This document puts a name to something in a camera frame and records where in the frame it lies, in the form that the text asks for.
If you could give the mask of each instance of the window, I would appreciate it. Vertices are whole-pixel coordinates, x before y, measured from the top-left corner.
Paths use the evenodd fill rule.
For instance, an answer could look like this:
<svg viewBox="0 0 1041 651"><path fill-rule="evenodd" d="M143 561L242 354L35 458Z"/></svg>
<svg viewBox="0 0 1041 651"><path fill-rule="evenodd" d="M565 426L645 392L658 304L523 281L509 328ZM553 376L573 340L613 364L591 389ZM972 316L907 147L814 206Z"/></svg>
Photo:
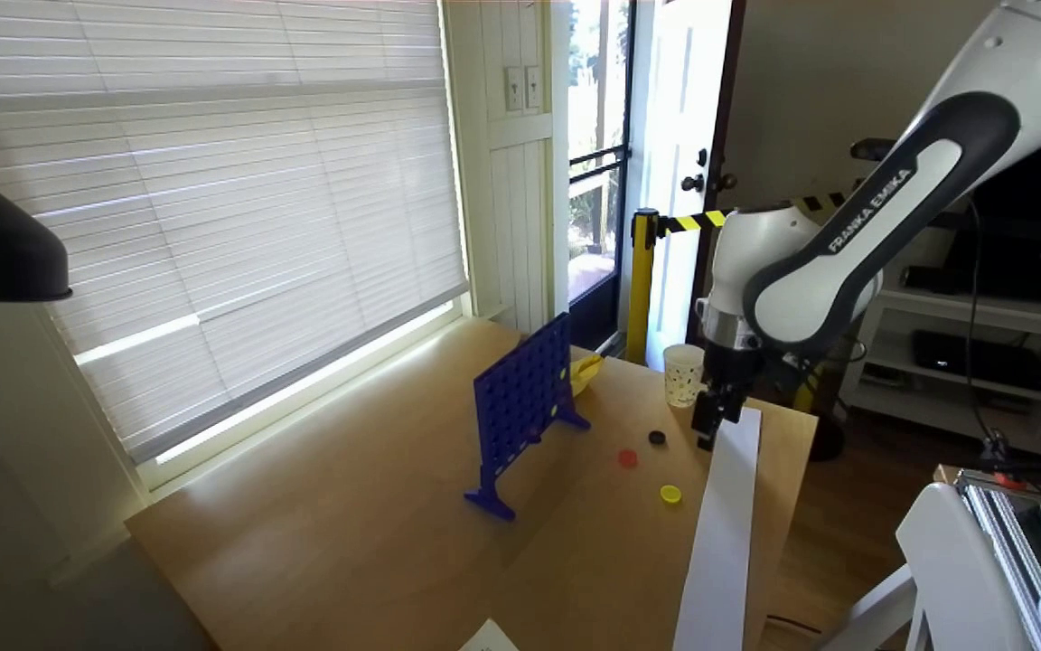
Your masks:
<svg viewBox="0 0 1041 651"><path fill-rule="evenodd" d="M619 332L624 220L630 0L570 0L568 27L568 304L573 343Z"/></svg>
<svg viewBox="0 0 1041 651"><path fill-rule="evenodd" d="M435 0L0 0L0 193L142 462L461 292Z"/></svg>

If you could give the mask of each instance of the yellow object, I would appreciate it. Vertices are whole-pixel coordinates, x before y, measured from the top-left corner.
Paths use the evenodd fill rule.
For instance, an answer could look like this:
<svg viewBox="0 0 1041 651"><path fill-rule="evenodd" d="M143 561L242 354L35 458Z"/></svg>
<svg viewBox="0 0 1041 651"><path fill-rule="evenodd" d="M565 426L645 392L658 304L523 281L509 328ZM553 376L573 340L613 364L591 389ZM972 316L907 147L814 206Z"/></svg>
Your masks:
<svg viewBox="0 0 1041 651"><path fill-rule="evenodd" d="M653 278L653 212L633 212L633 281L624 307L624 360L642 362L642 326L649 317L649 278Z"/></svg>
<svg viewBox="0 0 1041 651"><path fill-rule="evenodd" d="M796 410L814 413L814 392L805 382L796 392Z"/></svg>
<svg viewBox="0 0 1041 651"><path fill-rule="evenodd" d="M649 281L653 281L653 241L665 231L714 231L727 223L727 212L633 212L633 281L630 281L630 307L624 307L624 360L642 362L645 317L649 317Z"/></svg>
<svg viewBox="0 0 1041 651"><path fill-rule="evenodd" d="M586 389L591 382L601 364L602 364L601 354L586 354L586 360L570 362L570 396L586 396Z"/></svg>
<svg viewBox="0 0 1041 651"><path fill-rule="evenodd" d="M661 484L661 503L680 508L684 503L680 484Z"/></svg>

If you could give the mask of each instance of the blue rack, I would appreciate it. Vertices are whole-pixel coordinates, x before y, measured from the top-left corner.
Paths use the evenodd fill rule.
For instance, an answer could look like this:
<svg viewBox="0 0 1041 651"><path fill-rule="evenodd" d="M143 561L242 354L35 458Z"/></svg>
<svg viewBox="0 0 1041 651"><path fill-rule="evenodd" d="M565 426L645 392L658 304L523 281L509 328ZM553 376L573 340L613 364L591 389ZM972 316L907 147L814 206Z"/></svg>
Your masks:
<svg viewBox="0 0 1041 651"><path fill-rule="evenodd" d="M588 429L588 420L570 405L568 316L558 316L535 338L519 340L519 346L474 379L474 392L482 487L461 498L514 522L518 513L495 492L498 475L506 475L526 445L539 445L553 420Z"/></svg>

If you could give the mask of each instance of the red object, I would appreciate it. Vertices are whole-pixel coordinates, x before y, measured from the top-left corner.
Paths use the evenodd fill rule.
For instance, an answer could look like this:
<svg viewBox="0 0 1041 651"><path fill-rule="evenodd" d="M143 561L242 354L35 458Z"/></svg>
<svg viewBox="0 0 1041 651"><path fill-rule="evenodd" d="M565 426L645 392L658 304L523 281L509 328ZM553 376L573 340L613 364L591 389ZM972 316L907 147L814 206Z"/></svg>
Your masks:
<svg viewBox="0 0 1041 651"><path fill-rule="evenodd" d="M635 450L621 450L619 462L633 469L635 468Z"/></svg>
<svg viewBox="0 0 1041 651"><path fill-rule="evenodd" d="M1009 487L1009 492L1021 492L1027 484L1013 475L995 475L995 484Z"/></svg>

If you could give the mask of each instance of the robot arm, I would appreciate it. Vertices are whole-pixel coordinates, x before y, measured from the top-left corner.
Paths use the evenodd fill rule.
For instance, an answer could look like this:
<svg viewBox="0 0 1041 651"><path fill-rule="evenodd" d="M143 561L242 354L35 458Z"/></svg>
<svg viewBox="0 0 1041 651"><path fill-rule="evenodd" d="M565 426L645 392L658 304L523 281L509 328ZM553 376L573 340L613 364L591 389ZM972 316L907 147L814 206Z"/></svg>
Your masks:
<svg viewBox="0 0 1041 651"><path fill-rule="evenodd" d="M883 263L948 203L1041 147L1041 0L1006 0L918 118L820 231L798 209L729 212L714 241L692 426L736 420L760 350L823 354Z"/></svg>

